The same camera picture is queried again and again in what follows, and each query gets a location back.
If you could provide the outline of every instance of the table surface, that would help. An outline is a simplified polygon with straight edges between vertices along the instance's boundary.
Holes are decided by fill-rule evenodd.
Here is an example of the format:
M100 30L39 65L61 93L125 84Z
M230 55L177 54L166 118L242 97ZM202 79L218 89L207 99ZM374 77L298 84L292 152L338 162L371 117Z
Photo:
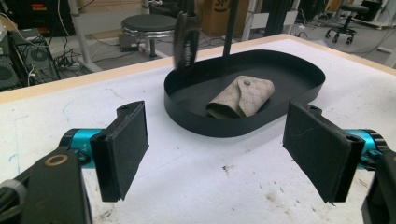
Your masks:
M326 75L310 104L343 129L369 128L396 148L396 71L290 35L233 44L232 53L271 49L303 58ZM200 51L198 60L221 56ZM282 147L285 116L239 137L191 133L164 110L173 58L0 93L0 182L55 149L72 128L105 128L116 108L144 100L148 151L125 201L102 203L84 170L94 223L362 223L373 173L358 170L346 203L324 203Z

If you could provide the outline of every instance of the cable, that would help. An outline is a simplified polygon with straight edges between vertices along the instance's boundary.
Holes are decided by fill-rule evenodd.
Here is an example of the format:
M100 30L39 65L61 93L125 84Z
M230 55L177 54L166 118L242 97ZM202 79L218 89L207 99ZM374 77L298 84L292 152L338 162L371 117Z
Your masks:
M67 32L66 28L64 27L64 21L62 20L61 16L61 0L58 0L58 16L59 16L59 21L61 22L62 27L64 28L64 32L67 34L67 36L70 36L70 34Z
M213 44L212 42L215 41L215 40L220 40L220 41L222 41L222 43ZM215 47L215 46L224 45L224 39L220 38L220 37L212 38L212 39L209 39L209 40L207 40L205 37L201 37L199 42L198 42L198 47L200 47L200 48Z
M53 0L44 0L46 6L51 7L51 8L56 8L56 6L53 6ZM48 45L50 46L51 42L52 42L52 38L54 37L56 31L58 31L58 27L61 26L61 20L58 19L58 14L54 13L53 10L48 10L48 13L50 15L49 19L52 23L51 27L49 28L49 32L50 32L50 37L49 37L49 41L48 41ZM64 28L61 28L60 33L62 34L64 32Z
M247 19L245 19L244 27L246 27L248 22L250 21L250 19L252 19L254 17L254 11L247 11L247 14L248 13L250 13L250 15L247 17Z
M300 32L299 34L297 34L297 37L301 37L301 35L305 35L306 39L308 38L306 32Z
M92 0L91 2L85 4L83 7L81 7L78 11L82 10L84 7L89 6L91 3L93 3L95 0Z
M73 49L70 49L69 51L64 51L62 55L54 57L53 61L55 61L56 66L61 69L62 67L73 66L73 57L76 57L78 55L79 54L75 53Z
M106 42L104 42L104 41L102 41L102 40L96 38L94 35L91 35L91 37L92 37L93 39L95 39L97 42L102 43L102 44L106 44L106 45L109 45L109 46L114 46L114 47L116 47L116 46L119 46L119 45L120 45L120 44L115 44L115 45L107 44Z
M396 20L396 18L394 18L393 20L390 19L390 13L387 9L385 9L384 11L388 12L388 16L389 16L389 23L388 23L388 27L390 27L391 24L393 24ZM389 34L390 29L387 30L387 32L384 34L384 36L378 41L378 43L370 50L364 51L364 52L347 52L347 51L343 51L344 53L349 53L349 54L363 54L361 57L365 58L368 54L370 54L371 52L373 52L374 50L378 49L378 47L385 41L387 40L389 37L391 37L393 34L395 34L396 30L394 30L390 35Z
M69 40L67 39L66 36L64 37L64 39L65 39L65 42L64 42L64 59L65 59L66 61L68 61L65 52L66 52L67 43L68 43Z
M104 59L97 60L97 61L95 61L94 63L99 63L99 62L106 61L106 60L119 59L119 58L125 57L125 56L127 56L127 55L132 55L132 54L134 54L134 53L135 53L135 52L131 52L131 53L123 54L123 55L121 55L121 56L114 57L114 58L104 58Z
M27 75L27 86L30 86L30 77L34 77L35 74L33 73L33 71L35 70L35 65L32 64L32 70L30 70L29 74Z
M301 16L303 17L303 25L306 26L308 24L308 21L305 18L304 11L301 8L299 9L301 10Z
M171 40L168 41L168 40L159 39L159 40L157 40L156 44L159 44L159 43L174 44L174 41L171 41Z
M107 55L108 53L112 53L112 52L120 52L120 49L116 48L116 49L111 49L111 50L104 51L104 52L101 52L101 53L97 53L96 57L98 57L100 55Z
M37 36L35 39L32 40L32 42L37 41L37 39L41 38L41 35ZM23 58L27 58L29 54L29 49L32 48L33 46L26 46L26 48L21 52L21 55Z
M38 47L38 48L49 48L49 47L50 47L50 46L38 46L38 45L36 45L35 43L32 43L31 41L27 40L25 37L23 37L23 35L21 34L21 32L18 30L18 27L17 27L17 26L15 25L15 23L9 18L8 15L6 15L6 14L4 14L4 13L2 13L2 12L0 12L0 15L6 17L6 19L9 20L9 22L10 22L10 23L12 24L12 26L15 28L15 31L20 35L20 37L21 37L24 41L26 41L26 42L28 42L29 44L31 44L31 45L33 45L33 46L36 46L36 47Z
M46 83L46 82L44 81L43 77L40 76L40 73L37 73L36 75L41 79L41 83L42 83L42 84Z
M74 52L74 49L70 49L70 61L74 61L73 60L73 56L75 57L75 60L78 62L78 57L77 56L80 56L81 54L79 54L79 53L75 53Z
M30 177L30 168L23 171L20 175L15 177L15 180L21 182L24 186L27 186ZM18 195L12 189L0 188L0 216L11 207L16 208L15 205L18 201Z
M97 49L97 50L96 50L96 52L95 52L95 53L93 53L93 54L91 55L91 59L93 58L93 56L95 56L95 54L96 54L97 52L99 52L99 50L101 50L101 49L105 49L105 48L107 48L107 46L103 46L103 47L101 47L101 48Z

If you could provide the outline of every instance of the cardboard box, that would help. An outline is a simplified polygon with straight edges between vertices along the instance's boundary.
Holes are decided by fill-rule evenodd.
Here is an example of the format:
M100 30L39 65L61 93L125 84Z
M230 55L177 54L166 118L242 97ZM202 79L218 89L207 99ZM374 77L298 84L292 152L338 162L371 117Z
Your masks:
M8 31L18 30L18 25L15 22L10 21L8 18L2 15L0 15L0 22L3 23L4 26L6 26L6 29Z
M353 5L361 4L360 0L347 0L346 2L349 4L353 4ZM326 5L325 10L336 12L336 11L338 11L338 9L342 5L342 3L343 3L343 0L329 0L329 2Z
M209 36L222 36L227 33L232 0L204 0L202 31ZM242 35L248 11L248 0L239 0L233 35Z
M204 0L195 0L195 14L198 19L202 21L202 15L204 14Z

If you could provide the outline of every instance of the folded cloth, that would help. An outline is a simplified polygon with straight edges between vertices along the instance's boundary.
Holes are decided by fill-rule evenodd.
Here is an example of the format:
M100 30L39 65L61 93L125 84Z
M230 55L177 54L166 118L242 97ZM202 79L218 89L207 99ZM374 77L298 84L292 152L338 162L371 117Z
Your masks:
M257 113L274 91L270 80L240 76L206 105L206 111L217 119L249 117Z

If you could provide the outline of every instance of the black oval tray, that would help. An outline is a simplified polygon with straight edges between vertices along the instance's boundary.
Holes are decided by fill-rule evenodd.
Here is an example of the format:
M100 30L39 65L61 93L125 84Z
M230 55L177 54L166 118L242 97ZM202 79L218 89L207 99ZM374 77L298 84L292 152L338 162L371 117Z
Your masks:
M308 103L318 96L324 73L312 63L287 53L251 50L229 55L227 66L218 57L195 63L192 71L173 70L164 82L164 105L181 127L212 137L249 133L286 115L290 100ZM275 93L256 115L241 119L214 119L205 106L238 76L271 80Z

